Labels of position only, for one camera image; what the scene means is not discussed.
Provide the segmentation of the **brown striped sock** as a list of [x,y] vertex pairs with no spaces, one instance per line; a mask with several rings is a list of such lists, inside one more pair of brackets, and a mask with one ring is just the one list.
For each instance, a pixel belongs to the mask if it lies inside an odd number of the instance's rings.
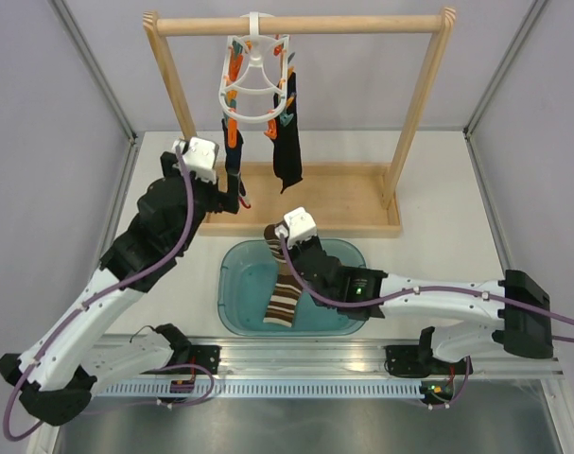
[[302,286],[293,277],[279,275],[270,296],[263,322],[291,327],[302,294]]
[[266,226],[264,229],[263,238],[278,266],[277,282],[284,284],[287,281],[287,278],[290,276],[290,271],[282,253],[280,240],[275,234],[274,224],[269,224]]

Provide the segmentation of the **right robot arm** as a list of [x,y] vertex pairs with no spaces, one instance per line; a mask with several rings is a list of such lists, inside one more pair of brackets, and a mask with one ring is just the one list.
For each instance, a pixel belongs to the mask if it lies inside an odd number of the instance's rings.
[[295,280],[319,306],[355,319],[396,316],[444,319],[421,331],[407,361],[425,375],[498,349],[527,359],[553,357],[548,294],[525,272],[501,280],[432,283],[381,270],[347,267],[313,236],[281,251]]

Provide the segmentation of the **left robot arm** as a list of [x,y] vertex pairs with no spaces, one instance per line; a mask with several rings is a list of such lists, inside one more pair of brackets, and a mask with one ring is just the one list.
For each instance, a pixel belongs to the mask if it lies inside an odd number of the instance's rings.
[[127,230],[102,255],[84,291],[54,326],[24,353],[0,357],[0,375],[13,387],[5,426],[16,402],[38,424],[58,427],[114,383],[146,373],[193,370],[192,344],[171,323],[106,356],[92,352],[113,322],[176,266],[208,214],[239,209],[238,172],[227,172],[227,189],[221,191],[186,164],[185,156],[162,154],[162,178],[139,198]]

